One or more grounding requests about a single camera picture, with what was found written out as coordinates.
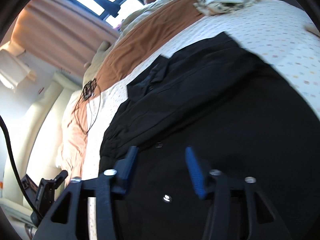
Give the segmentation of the black garment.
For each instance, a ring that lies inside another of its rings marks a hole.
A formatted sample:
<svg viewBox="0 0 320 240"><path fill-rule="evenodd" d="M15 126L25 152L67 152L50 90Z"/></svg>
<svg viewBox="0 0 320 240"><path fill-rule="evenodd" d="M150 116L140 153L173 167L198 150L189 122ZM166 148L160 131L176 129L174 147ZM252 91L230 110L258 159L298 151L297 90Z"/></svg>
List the black garment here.
<svg viewBox="0 0 320 240"><path fill-rule="evenodd" d="M293 239L319 239L319 119L289 83L225 33L157 57L127 85L104 133L100 172L131 146L139 161L116 202L120 239L200 239L209 201L185 163L252 176Z"/></svg>

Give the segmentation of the cream padded headboard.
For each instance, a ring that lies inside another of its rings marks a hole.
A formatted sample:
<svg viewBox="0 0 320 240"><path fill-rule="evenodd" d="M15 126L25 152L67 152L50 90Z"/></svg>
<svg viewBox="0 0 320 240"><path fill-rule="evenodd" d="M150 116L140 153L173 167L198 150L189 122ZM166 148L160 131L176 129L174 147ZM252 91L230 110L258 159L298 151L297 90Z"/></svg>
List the cream padded headboard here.
<svg viewBox="0 0 320 240"><path fill-rule="evenodd" d="M36 185L53 179L61 171L56 166L58 148L62 143L61 121L72 94L80 87L60 73L40 98L18 122L12 135L12 151L20 177L27 174Z"/></svg>

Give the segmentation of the small black electronic device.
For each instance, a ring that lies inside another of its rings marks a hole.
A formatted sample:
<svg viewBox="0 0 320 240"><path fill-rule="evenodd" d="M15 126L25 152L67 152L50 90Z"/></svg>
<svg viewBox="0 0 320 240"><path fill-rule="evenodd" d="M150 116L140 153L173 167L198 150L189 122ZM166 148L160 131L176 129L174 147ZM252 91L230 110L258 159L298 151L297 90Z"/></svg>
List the small black electronic device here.
<svg viewBox="0 0 320 240"><path fill-rule="evenodd" d="M84 85L83 90L82 90L82 97L85 101L94 95L96 87L97 87L96 78L88 81L88 83L86 83Z"/></svg>

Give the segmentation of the beige crumpled duvet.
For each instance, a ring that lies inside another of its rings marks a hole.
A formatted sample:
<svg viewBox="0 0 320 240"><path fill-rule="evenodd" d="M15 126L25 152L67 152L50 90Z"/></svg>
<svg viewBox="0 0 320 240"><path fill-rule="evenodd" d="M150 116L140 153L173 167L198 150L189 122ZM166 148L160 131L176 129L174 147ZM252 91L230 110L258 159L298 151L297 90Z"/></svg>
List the beige crumpled duvet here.
<svg viewBox="0 0 320 240"><path fill-rule="evenodd" d="M88 81L92 80L99 70L104 58L108 55L108 53L114 47L114 43L119 42L132 28L135 27L139 22L147 18L149 15L154 13L156 10L166 5L167 3L173 0L157 0L153 3L147 4L142 9L139 9L129 15L123 22L122 27L124 27L123 31L120 33L119 38L116 42L103 41L97 49L96 54L93 56L91 60L85 63L84 67L86 71L84 73L82 85L84 86Z"/></svg>

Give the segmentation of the orange brown blanket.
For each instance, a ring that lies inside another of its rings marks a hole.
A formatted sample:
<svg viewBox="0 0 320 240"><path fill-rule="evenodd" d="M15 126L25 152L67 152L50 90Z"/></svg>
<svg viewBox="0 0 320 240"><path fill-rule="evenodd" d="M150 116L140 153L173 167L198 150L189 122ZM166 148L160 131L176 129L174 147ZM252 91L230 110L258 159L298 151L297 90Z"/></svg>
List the orange brown blanket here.
<svg viewBox="0 0 320 240"><path fill-rule="evenodd" d="M137 23L108 53L95 78L101 91L128 76L139 64L203 15L196 0L172 0Z"/></svg>

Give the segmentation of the white dotted bed sheet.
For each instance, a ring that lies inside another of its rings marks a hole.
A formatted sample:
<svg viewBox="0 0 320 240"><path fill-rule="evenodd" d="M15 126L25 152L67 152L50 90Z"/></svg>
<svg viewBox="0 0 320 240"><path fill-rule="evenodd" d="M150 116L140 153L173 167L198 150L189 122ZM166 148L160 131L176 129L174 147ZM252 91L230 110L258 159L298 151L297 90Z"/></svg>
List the white dotted bed sheet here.
<svg viewBox="0 0 320 240"><path fill-rule="evenodd" d="M95 98L87 107L88 118L94 119L95 124L87 139L83 176L88 178L93 174L93 159L100 158L104 133L119 106L128 98L127 85L157 57L170 58L177 51L220 33L227 34L241 48L269 64L295 89L319 119L319 38L305 30L304 25L309 20L304 11L278 0L262 0L230 14L203 16L112 87L101 91L97 85ZM99 239L120 239L116 202L124 200L133 185L132 182L125 196L113 194L111 183L116 174L114 166L104 172L100 172L98 166L100 186L96 194L96 213ZM293 239L254 177L229 177L212 168L209 174L213 187L204 199L210 205L200 239Z"/></svg>

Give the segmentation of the pink curtain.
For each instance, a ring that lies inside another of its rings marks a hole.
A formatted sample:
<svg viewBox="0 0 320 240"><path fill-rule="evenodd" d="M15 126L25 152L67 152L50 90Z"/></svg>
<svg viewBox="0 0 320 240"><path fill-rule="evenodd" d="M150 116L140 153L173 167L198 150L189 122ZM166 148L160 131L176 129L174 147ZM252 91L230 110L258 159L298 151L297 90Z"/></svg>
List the pink curtain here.
<svg viewBox="0 0 320 240"><path fill-rule="evenodd" d="M82 77L84 65L119 33L67 0L30 0L19 13L11 40L54 67Z"/></svg>

